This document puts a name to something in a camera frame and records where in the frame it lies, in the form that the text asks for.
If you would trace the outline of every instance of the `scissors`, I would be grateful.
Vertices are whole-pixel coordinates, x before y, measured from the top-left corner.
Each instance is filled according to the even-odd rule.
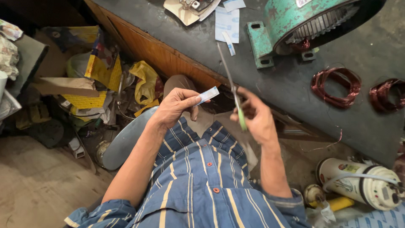
[[[247,126],[246,126],[246,123],[245,123],[245,115],[243,114],[243,110],[241,109],[241,100],[240,100],[239,96],[236,93],[237,88],[233,84],[232,77],[230,76],[230,73],[229,73],[229,70],[228,70],[228,66],[226,65],[224,56],[222,55],[222,51],[221,51],[221,48],[220,48],[220,43],[217,43],[217,45],[218,45],[218,50],[220,51],[222,62],[224,63],[226,74],[228,75],[228,80],[229,80],[229,84],[230,84],[233,96],[235,98],[235,105],[236,105],[236,108],[238,109],[239,123],[240,123],[240,125],[242,127],[242,130],[246,131]]]

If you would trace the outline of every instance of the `shirt sleeve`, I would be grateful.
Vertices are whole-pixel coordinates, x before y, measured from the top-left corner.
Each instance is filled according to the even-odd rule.
[[[307,223],[304,202],[300,194],[291,191],[292,198],[283,198],[269,195],[260,185],[256,184],[254,188],[261,191],[267,200],[277,207],[292,228],[312,227]]]
[[[81,207],[64,221],[73,228],[107,227],[113,224],[115,228],[124,228],[134,218],[135,208],[128,200],[109,200],[98,206],[93,212],[88,213],[85,207]]]

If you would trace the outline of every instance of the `left hand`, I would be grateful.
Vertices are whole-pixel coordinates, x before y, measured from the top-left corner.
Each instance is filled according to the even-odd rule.
[[[194,90],[174,88],[162,101],[158,110],[151,117],[164,130],[172,128],[180,119],[181,114],[186,111],[190,113],[192,121],[197,120],[198,107],[193,107],[201,101]]]

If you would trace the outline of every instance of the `yellow plastic bag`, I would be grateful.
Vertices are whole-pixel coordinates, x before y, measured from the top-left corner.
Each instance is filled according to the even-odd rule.
[[[129,73],[139,77],[135,87],[135,100],[138,104],[148,105],[163,95],[163,83],[160,77],[145,61],[133,65]]]

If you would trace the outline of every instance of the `gray workbench top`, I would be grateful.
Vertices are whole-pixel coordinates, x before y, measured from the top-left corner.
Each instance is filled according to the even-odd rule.
[[[93,1],[226,77],[215,40],[215,13],[203,22],[186,27],[163,8],[164,0]],[[340,137],[341,127],[342,142],[392,166],[403,132],[404,112],[377,114],[369,103],[368,93],[371,86],[387,77],[404,78],[405,24],[401,12],[405,10],[405,2],[388,1],[370,21],[321,46],[312,63],[302,64],[295,55],[279,56],[274,59],[274,68],[257,70],[246,23],[262,20],[266,2],[245,0],[248,8],[240,10],[239,44],[234,44],[236,55],[225,55],[234,81],[336,139]],[[221,42],[221,47],[226,50],[225,43]],[[348,110],[325,104],[310,90],[313,75],[328,66],[345,66],[362,78],[361,92]]]

